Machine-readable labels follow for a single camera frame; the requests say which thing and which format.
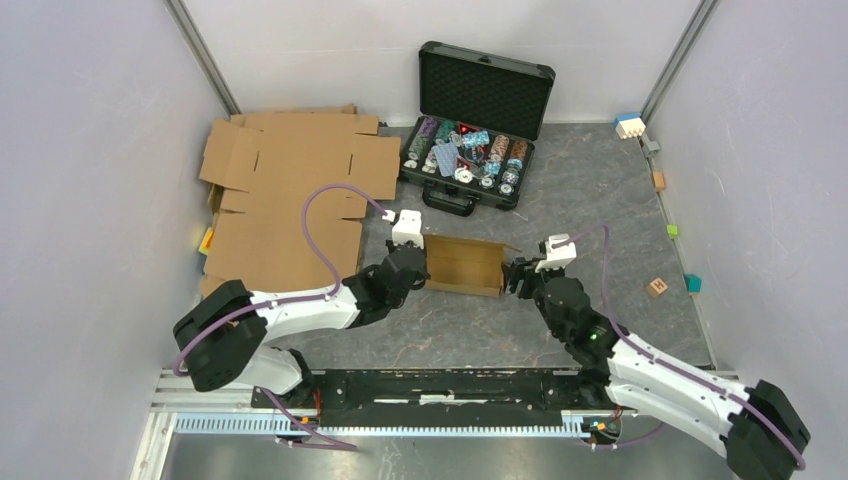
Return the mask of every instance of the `white block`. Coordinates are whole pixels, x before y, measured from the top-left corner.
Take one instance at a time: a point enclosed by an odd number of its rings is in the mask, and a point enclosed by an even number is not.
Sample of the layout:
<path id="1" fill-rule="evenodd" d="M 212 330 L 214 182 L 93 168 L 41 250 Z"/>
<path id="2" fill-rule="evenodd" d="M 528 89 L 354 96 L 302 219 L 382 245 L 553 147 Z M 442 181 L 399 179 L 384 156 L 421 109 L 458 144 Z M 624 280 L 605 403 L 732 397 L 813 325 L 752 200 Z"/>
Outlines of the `white block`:
<path id="1" fill-rule="evenodd" d="M 392 242 L 403 245 L 412 242 L 418 248 L 424 248 L 424 236 L 421 235 L 421 212 L 417 210 L 401 210 L 400 218 L 392 227 Z"/>
<path id="2" fill-rule="evenodd" d="M 641 118 L 623 120 L 618 122 L 618 125 L 615 127 L 615 131 L 622 139 L 639 137 L 645 133 L 645 123 L 642 122 Z"/>

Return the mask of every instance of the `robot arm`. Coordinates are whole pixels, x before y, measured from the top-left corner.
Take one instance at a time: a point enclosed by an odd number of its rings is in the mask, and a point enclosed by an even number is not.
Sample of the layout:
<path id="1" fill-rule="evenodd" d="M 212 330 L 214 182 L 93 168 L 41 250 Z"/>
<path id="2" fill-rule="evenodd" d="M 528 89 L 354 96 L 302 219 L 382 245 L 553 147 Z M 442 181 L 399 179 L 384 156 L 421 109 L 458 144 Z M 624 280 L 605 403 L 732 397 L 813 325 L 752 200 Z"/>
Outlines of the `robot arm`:
<path id="1" fill-rule="evenodd" d="M 384 217 L 393 224 L 389 254 L 333 287 L 309 291 L 248 291 L 240 280 L 218 287 L 174 327 L 180 349 L 225 315 L 243 311 L 197 343 L 185 358 L 199 392 L 231 382 L 263 385 L 283 395 L 311 392 L 311 374 L 295 350 L 265 345 L 276 338 L 322 328 L 347 329 L 382 320 L 400 308 L 411 290 L 424 286 L 427 265 L 421 235 L 421 213 L 403 210 Z M 304 382 L 300 391 L 296 387 Z"/>
<path id="2" fill-rule="evenodd" d="M 743 480 L 788 479 L 796 468 L 791 452 L 742 404 L 731 401 L 754 405 L 803 452 L 810 434 L 785 394 L 762 380 L 752 389 L 710 375 L 619 327 L 629 341 L 622 340 L 609 319 L 592 309 L 580 281 L 565 277 L 563 268 L 576 257 L 574 244 L 565 253 L 552 245 L 567 238 L 543 243 L 545 258 L 517 259 L 509 289 L 533 299 L 552 335 L 581 364 L 590 382 L 584 394 L 608 398 L 695 437 L 726 458 Z"/>

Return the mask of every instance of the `blue block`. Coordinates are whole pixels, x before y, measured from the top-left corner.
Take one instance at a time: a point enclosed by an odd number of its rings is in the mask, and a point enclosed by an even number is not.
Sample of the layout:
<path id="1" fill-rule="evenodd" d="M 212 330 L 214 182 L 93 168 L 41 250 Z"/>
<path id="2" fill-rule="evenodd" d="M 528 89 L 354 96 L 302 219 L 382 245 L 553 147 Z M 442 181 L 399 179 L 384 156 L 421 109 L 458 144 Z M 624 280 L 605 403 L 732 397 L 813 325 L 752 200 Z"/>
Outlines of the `blue block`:
<path id="1" fill-rule="evenodd" d="M 624 115 L 619 115 L 619 116 L 615 117 L 615 121 L 612 122 L 612 128 L 617 127 L 619 123 L 621 123 L 625 120 L 633 120 L 634 118 L 641 118 L 641 117 L 642 117 L 642 114 L 640 114 L 640 113 L 625 113 Z"/>
<path id="2" fill-rule="evenodd" d="M 698 293 L 701 291 L 701 277 L 694 273 L 687 273 L 683 275 L 683 279 L 686 281 L 686 290 L 689 293 Z"/>

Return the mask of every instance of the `cable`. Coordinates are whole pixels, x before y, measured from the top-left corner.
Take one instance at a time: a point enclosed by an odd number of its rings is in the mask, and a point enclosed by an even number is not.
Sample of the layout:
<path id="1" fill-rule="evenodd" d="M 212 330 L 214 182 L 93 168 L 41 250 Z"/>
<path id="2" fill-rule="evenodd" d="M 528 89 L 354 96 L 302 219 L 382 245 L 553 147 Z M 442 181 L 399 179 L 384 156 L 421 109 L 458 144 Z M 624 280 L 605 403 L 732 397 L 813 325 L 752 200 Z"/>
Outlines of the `cable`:
<path id="1" fill-rule="evenodd" d="M 613 440 L 616 444 L 621 439 L 621 435 L 624 432 L 624 421 L 622 421 L 621 417 L 616 417 L 610 420 L 609 425 L 614 425 L 617 433 L 615 435 L 610 435 L 608 432 L 611 430 L 609 427 L 604 428 L 603 430 L 598 430 L 598 433 L 603 435 L 610 440 Z"/>
<path id="2" fill-rule="evenodd" d="M 315 252 L 316 255 L 318 255 L 318 258 L 320 258 L 321 261 L 324 262 L 324 265 L 326 265 L 327 268 L 330 269 L 330 273 L 333 274 L 333 288 L 331 288 L 330 291 L 327 292 L 326 294 L 301 295 L 301 296 L 297 296 L 297 297 L 288 297 L 288 298 L 281 298 L 281 299 L 276 299 L 276 300 L 268 300 L 268 301 L 265 301 L 265 302 L 257 303 L 255 305 L 247 305 L 245 307 L 239 308 L 238 310 L 236 310 L 234 312 L 231 312 L 227 315 L 224 315 L 223 317 L 219 318 L 218 320 L 213 322 L 211 325 L 206 327 L 202 332 L 200 332 L 196 337 L 194 337 L 188 343 L 188 345 L 185 346 L 185 348 L 182 349 L 182 351 L 177 355 L 176 360 L 174 360 L 174 365 L 172 367 L 172 371 L 174 372 L 174 375 L 176 375 L 178 377 L 188 376 L 188 371 L 183 371 L 183 370 L 180 369 L 183 361 L 185 361 L 188 354 L 191 353 L 191 351 L 194 350 L 194 348 L 197 347 L 197 345 L 200 344 L 200 342 L 202 342 L 204 339 L 206 339 L 206 337 L 208 337 L 212 332 L 214 332 L 218 328 L 221 328 L 221 326 L 223 326 L 227 322 L 230 322 L 231 320 L 234 320 L 234 319 L 238 318 L 239 316 L 244 315 L 246 313 L 254 312 L 256 310 L 261 310 L 263 308 L 275 308 L 276 306 L 285 305 L 285 304 L 288 304 L 288 303 L 308 302 L 308 301 L 312 301 L 312 300 L 324 300 L 324 299 L 327 299 L 329 297 L 334 296 L 335 294 L 337 294 L 339 292 L 339 290 L 341 290 L 342 280 L 341 280 L 341 277 L 339 276 L 338 270 L 336 270 L 336 268 L 330 262 L 330 259 L 328 259 L 323 253 L 321 253 L 321 250 L 318 248 L 318 246 L 315 244 L 315 241 L 312 239 L 312 235 L 309 234 L 309 227 L 307 226 L 307 223 L 306 223 L 306 214 L 309 212 L 309 206 L 312 204 L 312 201 L 315 200 L 315 197 L 317 197 L 322 192 L 325 192 L 327 190 L 336 189 L 336 188 L 342 188 L 342 189 L 350 190 L 351 192 L 357 193 L 362 198 L 367 200 L 368 203 L 373 205 L 374 208 L 376 208 L 377 211 L 379 211 L 382 215 L 386 215 L 386 213 L 387 213 L 386 209 L 384 209 L 379 203 L 377 203 L 376 200 L 371 198 L 370 195 L 368 195 L 367 193 L 363 192 L 362 190 L 354 187 L 353 185 L 348 185 L 348 184 L 345 184 L 345 183 L 331 183 L 329 185 L 325 185 L 325 186 L 319 188 L 318 190 L 315 190 L 314 192 L 312 192 L 312 195 L 310 195 L 306 199 L 306 202 L 303 204 L 303 209 L 300 211 L 300 226 L 303 230 L 303 236 L 306 238 L 306 243 L 309 244 L 309 248 L 311 248 L 312 251 Z M 285 407 L 283 407 L 283 405 L 279 402 L 279 400 L 277 400 L 277 398 L 273 394 L 273 392 L 271 392 L 270 390 L 268 390 L 267 388 L 264 388 L 264 387 L 260 387 L 260 388 L 262 389 L 263 393 L 265 393 L 265 395 L 267 395 L 268 398 L 271 399 L 271 403 L 273 403 L 275 407 L 277 407 L 281 412 L 283 412 L 283 415 L 285 415 L 286 418 L 288 418 L 289 421 L 291 421 L 294 425 L 296 425 L 297 427 L 299 427 L 300 429 L 302 429 L 306 433 L 330 443 L 330 445 L 314 445 L 314 444 L 305 444 L 305 443 L 292 443 L 291 444 L 292 446 L 297 446 L 297 447 L 300 447 L 300 448 L 323 448 L 323 449 L 330 449 L 330 450 L 356 450 L 356 445 L 352 445 L 350 443 L 345 443 L 345 442 L 342 442 L 340 440 L 334 440 L 330 437 L 327 437 L 326 435 L 322 435 L 322 434 L 316 432 L 315 430 L 313 430 L 309 426 L 304 425 L 303 423 L 299 422 L 296 418 L 294 418 L 294 416 L 291 413 L 288 412 L 288 410 L 285 409 Z"/>
<path id="3" fill-rule="evenodd" d="M 663 431 L 665 426 L 666 425 L 664 423 L 660 423 L 657 426 L 657 428 L 651 430 L 648 434 L 642 435 L 639 438 L 634 438 L 633 440 L 628 440 L 626 442 L 615 442 L 612 445 L 595 444 L 592 447 L 592 450 L 618 450 L 619 448 L 632 447 L 632 446 L 635 446 L 635 445 L 639 445 L 640 443 L 645 443 L 649 440 L 653 440 L 654 437 L 656 437 L 657 435 L 660 434 L 660 432 Z"/>
<path id="4" fill-rule="evenodd" d="M 314 443 L 310 444 L 310 443 L 294 443 L 294 442 L 292 442 L 289 445 L 291 445 L 291 446 L 297 445 L 299 448 L 302 447 L 302 448 L 318 448 L 318 449 L 324 449 L 324 450 L 347 450 L 347 451 L 351 451 L 351 452 L 357 450 L 356 445 L 353 445 L 353 444 L 347 443 L 347 442 L 342 442 L 341 440 L 336 440 L 335 438 L 328 437 L 328 436 L 321 434 L 321 433 L 318 433 L 314 429 L 309 428 L 308 426 L 304 425 L 300 420 L 295 418 L 294 415 L 292 415 L 288 410 L 286 410 L 286 407 L 284 407 L 283 404 L 280 403 L 280 400 L 277 398 L 276 395 L 274 395 L 274 392 L 272 392 L 271 390 L 268 390 L 265 387 L 259 387 L 259 389 L 262 390 L 262 393 L 264 393 L 265 396 L 267 396 L 269 400 L 271 400 L 271 403 L 273 403 L 274 406 L 277 407 L 277 410 L 283 412 L 283 415 L 285 415 L 286 418 L 288 418 L 289 421 L 292 422 L 296 427 L 298 427 L 301 430 L 309 433 L 310 435 L 313 435 L 315 437 L 320 438 L 321 440 L 324 440 L 327 443 L 330 443 L 330 445 L 321 445 L 321 444 L 314 444 Z"/>
<path id="5" fill-rule="evenodd" d="M 798 470 L 806 469 L 807 468 L 807 462 L 804 461 L 804 458 L 801 456 L 801 452 L 799 452 L 798 449 L 795 448 L 795 445 L 792 445 L 792 442 L 789 440 L 789 438 L 786 435 L 784 435 L 783 432 L 781 432 L 779 428 L 777 428 L 777 426 L 774 424 L 774 422 L 769 420 L 768 417 L 766 417 L 762 412 L 760 412 L 757 408 L 755 408 L 753 405 L 751 405 L 747 400 L 739 397 L 735 393 L 726 391 L 725 389 L 721 388 L 720 386 L 718 386 L 718 385 L 716 385 L 716 384 L 714 384 L 714 383 L 712 383 L 708 380 L 704 380 L 704 379 L 698 377 L 697 375 L 689 373 L 686 370 L 683 370 L 682 368 L 678 367 L 677 365 L 669 363 L 669 362 L 663 360 L 662 358 L 657 358 L 654 354 L 652 354 L 648 350 L 645 350 L 641 346 L 637 345 L 636 342 L 634 342 L 633 340 L 628 338 L 627 335 L 625 335 L 624 332 L 621 331 L 621 327 L 618 325 L 618 320 L 615 318 L 615 313 L 612 311 L 612 306 L 611 306 L 610 300 L 609 300 L 609 287 L 607 286 L 607 267 L 609 266 L 609 246 L 610 246 L 610 228 L 607 224 L 602 223 L 602 222 L 597 223 L 597 224 L 593 225 L 592 227 L 590 227 L 588 230 L 586 230 L 586 231 L 584 231 L 584 232 L 582 232 L 578 235 L 575 235 L 574 237 L 571 237 L 567 240 L 563 240 L 562 242 L 551 245 L 551 248 L 560 248 L 560 247 L 563 247 L 563 246 L 568 245 L 570 243 L 574 243 L 577 240 L 580 240 L 581 238 L 583 238 L 584 236 L 589 234 L 590 232 L 592 232 L 593 230 L 595 230 L 596 228 L 603 228 L 603 230 L 604 230 L 604 254 L 603 254 L 603 262 L 601 264 L 601 299 L 604 302 L 604 313 L 606 314 L 607 318 L 609 319 L 610 326 L 612 326 L 612 329 L 615 331 L 616 335 L 618 335 L 618 337 L 621 338 L 621 340 L 624 343 L 626 343 L 628 346 L 630 346 L 630 348 L 632 348 L 633 350 L 636 350 L 637 353 L 647 357 L 648 360 L 651 360 L 651 361 L 655 362 L 657 365 L 661 365 L 661 366 L 667 368 L 668 370 L 671 370 L 672 372 L 674 372 L 674 373 L 676 373 L 676 374 L 678 374 L 678 375 L 680 375 L 680 376 L 682 376 L 682 377 L 684 377 L 688 380 L 691 380 L 691 381 L 697 383 L 698 385 L 701 385 L 702 387 L 708 388 L 711 391 L 718 393 L 719 395 L 723 395 L 725 398 L 729 398 L 730 400 L 733 400 L 737 404 L 741 405 L 745 410 L 751 412 L 751 414 L 754 417 L 756 417 L 757 420 L 759 420 L 763 425 L 765 425 L 766 428 L 768 428 L 769 431 L 775 437 L 777 437 L 778 440 L 780 440 L 780 443 L 782 443 L 783 446 L 786 447 L 787 450 L 789 450 L 789 453 L 791 453 L 792 456 L 795 457 L 795 463 L 797 464 Z M 654 430 L 653 432 L 649 433 L 648 435 L 645 435 L 644 437 L 640 437 L 640 438 L 637 438 L 635 440 L 630 440 L 628 442 L 618 444 L 617 446 L 618 447 L 624 447 L 624 446 L 628 446 L 628 445 L 635 445 L 637 443 L 642 443 L 643 441 L 647 440 L 648 438 L 652 438 L 661 429 L 662 429 L 662 425 L 659 428 L 657 428 L 656 430 Z"/>

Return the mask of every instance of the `cardboard box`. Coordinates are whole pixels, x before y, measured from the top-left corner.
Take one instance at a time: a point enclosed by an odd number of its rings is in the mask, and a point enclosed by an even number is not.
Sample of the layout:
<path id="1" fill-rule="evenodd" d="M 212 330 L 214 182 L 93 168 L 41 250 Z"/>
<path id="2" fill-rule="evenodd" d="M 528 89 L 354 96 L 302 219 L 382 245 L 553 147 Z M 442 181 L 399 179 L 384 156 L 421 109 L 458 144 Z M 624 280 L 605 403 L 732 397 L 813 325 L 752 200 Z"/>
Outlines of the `cardboard box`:
<path id="1" fill-rule="evenodd" d="M 487 297 L 503 292 L 506 249 L 515 250 L 503 243 L 431 234 L 424 235 L 424 248 L 430 274 L 425 288 Z"/>
<path id="2" fill-rule="evenodd" d="M 400 139 L 378 137 L 379 119 L 355 107 L 235 115 L 216 120 L 200 178 L 213 184 L 216 212 L 201 294 L 241 279 L 248 289 L 283 292 L 329 285 L 333 277 L 306 243 L 301 209 L 329 183 L 393 199 Z M 329 190 L 312 202 L 309 231 L 342 277 L 356 272 L 367 203 Z"/>

